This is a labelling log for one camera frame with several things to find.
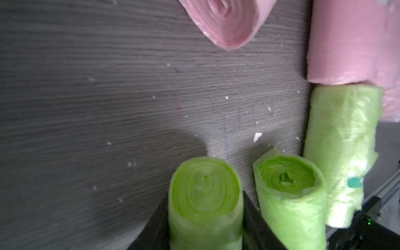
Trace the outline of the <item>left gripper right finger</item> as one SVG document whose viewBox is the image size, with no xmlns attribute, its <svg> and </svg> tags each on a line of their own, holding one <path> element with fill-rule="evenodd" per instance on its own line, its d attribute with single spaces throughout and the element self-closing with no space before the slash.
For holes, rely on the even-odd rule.
<svg viewBox="0 0 400 250">
<path fill-rule="evenodd" d="M 243 191 L 243 250 L 287 250 Z"/>
</svg>

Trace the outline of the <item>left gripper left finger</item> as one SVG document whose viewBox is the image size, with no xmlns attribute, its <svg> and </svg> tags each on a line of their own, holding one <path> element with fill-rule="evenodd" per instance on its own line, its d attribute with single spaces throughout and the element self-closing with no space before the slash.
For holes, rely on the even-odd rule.
<svg viewBox="0 0 400 250">
<path fill-rule="evenodd" d="M 138 237 L 127 250 L 169 250 L 168 196 L 161 201 Z"/>
</svg>

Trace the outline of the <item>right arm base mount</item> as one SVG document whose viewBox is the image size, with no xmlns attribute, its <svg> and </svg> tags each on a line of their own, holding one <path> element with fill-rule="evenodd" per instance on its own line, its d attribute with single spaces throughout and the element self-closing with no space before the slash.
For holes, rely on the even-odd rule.
<svg viewBox="0 0 400 250">
<path fill-rule="evenodd" d="M 358 211 L 347 229 L 337 229 L 329 237 L 329 250 L 399 250 L 400 235 L 376 222 L 382 199 L 373 196 Z"/>
</svg>

